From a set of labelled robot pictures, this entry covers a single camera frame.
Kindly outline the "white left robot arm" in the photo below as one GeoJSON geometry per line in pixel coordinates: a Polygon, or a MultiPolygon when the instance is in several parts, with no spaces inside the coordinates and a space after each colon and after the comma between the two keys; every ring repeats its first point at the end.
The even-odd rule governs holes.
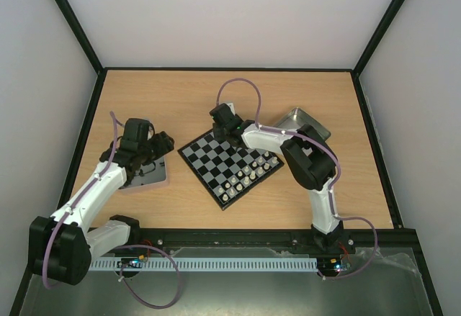
{"type": "Polygon", "coordinates": [[[173,149],[174,139],[156,132],[150,121],[128,119],[84,185],[51,216],[32,221],[27,266],[42,277],[45,288],[77,285],[96,259],[139,241],[140,223],[131,217],[115,215],[101,227],[90,226],[118,189],[129,186],[142,167],[173,149]]]}

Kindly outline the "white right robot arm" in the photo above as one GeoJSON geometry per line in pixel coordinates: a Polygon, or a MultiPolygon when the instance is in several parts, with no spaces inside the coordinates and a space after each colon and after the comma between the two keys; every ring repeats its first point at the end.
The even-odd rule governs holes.
{"type": "Polygon", "coordinates": [[[312,207],[313,244],[322,253],[338,253],[344,234],[334,196],[340,176],[337,157],[310,125],[286,131],[242,120],[233,104],[219,104],[210,111],[218,142],[236,148],[262,149],[282,154],[296,182],[308,191],[312,207]]]}

